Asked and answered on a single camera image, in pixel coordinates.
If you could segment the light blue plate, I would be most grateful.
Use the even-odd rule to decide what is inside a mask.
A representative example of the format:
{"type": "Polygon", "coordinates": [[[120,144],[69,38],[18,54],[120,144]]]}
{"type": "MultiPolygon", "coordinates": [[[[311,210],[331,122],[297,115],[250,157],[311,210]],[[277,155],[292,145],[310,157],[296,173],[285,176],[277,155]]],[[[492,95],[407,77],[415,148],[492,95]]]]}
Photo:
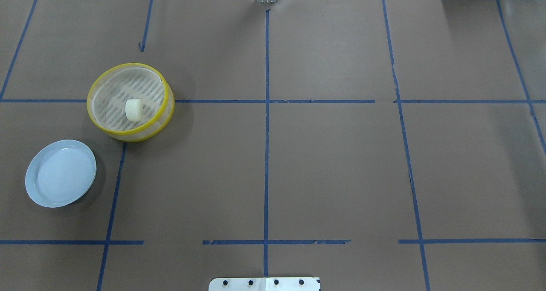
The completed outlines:
{"type": "Polygon", "coordinates": [[[60,140],[41,149],[29,163],[25,188],[37,205],[69,205],[91,188],[97,174],[93,151],[77,140],[60,140]]]}

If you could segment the white mounting plate with bolts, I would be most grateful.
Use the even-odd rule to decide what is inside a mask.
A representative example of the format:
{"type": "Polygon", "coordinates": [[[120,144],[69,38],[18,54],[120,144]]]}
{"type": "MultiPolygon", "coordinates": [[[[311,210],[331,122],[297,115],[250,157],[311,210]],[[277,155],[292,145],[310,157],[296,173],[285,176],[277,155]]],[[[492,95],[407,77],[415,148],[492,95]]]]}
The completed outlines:
{"type": "Polygon", "coordinates": [[[237,277],[212,279],[209,291],[320,291],[315,277],[237,277]]]}

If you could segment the yellow rimmed steamer basket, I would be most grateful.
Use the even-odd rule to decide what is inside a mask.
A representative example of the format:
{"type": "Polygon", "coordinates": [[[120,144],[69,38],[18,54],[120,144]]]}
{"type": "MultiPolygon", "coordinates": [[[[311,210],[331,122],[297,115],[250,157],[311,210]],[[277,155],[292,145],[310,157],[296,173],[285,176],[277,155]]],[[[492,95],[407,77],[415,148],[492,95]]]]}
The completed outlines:
{"type": "Polygon", "coordinates": [[[138,143],[160,133],[171,120],[175,98],[163,75],[138,62],[115,66],[90,87],[87,112],[90,120],[114,139],[138,143]],[[128,118],[129,100],[139,100],[139,121],[128,118]]]}

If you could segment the white steamed bun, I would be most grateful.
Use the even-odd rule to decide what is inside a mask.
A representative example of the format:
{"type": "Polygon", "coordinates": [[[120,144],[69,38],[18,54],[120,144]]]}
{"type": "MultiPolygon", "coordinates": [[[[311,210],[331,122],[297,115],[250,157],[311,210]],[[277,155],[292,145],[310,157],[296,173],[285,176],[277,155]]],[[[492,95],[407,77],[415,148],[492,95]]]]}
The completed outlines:
{"type": "Polygon", "coordinates": [[[144,104],[140,99],[129,99],[125,102],[125,117],[130,122],[141,122],[144,118],[144,104]]]}

